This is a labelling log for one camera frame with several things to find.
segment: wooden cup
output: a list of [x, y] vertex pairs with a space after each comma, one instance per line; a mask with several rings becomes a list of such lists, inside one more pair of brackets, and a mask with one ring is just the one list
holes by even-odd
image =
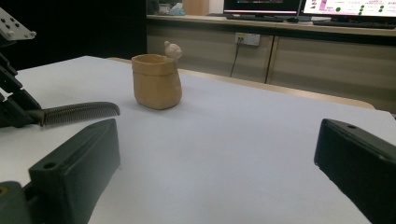
[[179, 103], [182, 95], [177, 63], [157, 54], [132, 58], [134, 98], [152, 109], [166, 109]]

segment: wall outlet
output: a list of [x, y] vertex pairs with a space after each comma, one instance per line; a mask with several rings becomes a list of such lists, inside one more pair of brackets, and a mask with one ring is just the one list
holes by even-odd
[[235, 34], [235, 43], [238, 43], [238, 40], [242, 38], [241, 44], [251, 45], [251, 46], [259, 46], [260, 44], [260, 35], [254, 34], [245, 34], [245, 33], [236, 33]]

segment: table surface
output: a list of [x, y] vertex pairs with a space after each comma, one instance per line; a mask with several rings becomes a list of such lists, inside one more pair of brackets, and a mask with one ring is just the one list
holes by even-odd
[[[396, 145], [385, 111], [250, 88], [180, 72], [183, 96], [167, 110], [134, 99], [128, 63], [82, 57], [20, 71], [44, 107], [109, 101], [121, 168], [90, 223], [369, 223], [314, 164], [323, 119], [359, 126]], [[0, 129], [0, 180], [27, 169], [87, 125]]]

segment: comb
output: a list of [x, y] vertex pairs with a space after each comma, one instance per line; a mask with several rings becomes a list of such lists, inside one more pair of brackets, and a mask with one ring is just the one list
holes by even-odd
[[118, 116], [120, 114], [120, 109], [117, 105], [110, 102], [89, 102], [47, 109], [27, 110], [26, 113], [32, 117], [34, 123], [43, 127], [87, 119]]

